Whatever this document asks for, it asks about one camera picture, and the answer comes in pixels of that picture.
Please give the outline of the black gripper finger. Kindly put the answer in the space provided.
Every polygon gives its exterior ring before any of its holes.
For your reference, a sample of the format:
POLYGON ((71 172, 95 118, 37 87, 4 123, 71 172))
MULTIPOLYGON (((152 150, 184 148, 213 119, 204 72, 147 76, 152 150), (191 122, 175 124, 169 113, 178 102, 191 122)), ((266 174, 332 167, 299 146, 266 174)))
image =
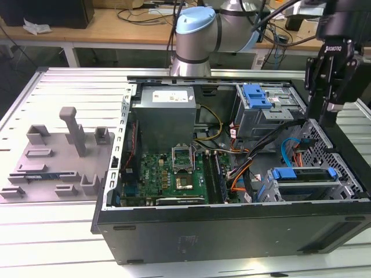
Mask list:
POLYGON ((308 90, 308 107, 306 117, 315 119, 319 125, 326 123, 326 105, 328 104, 328 71, 326 69, 326 60, 324 56, 308 58, 304 87, 308 90))
POLYGON ((358 67, 358 60, 352 59, 345 64, 344 68, 333 73, 327 104, 327 126, 334 126, 337 114, 343 109, 345 103, 353 103, 361 95, 357 80, 358 67))

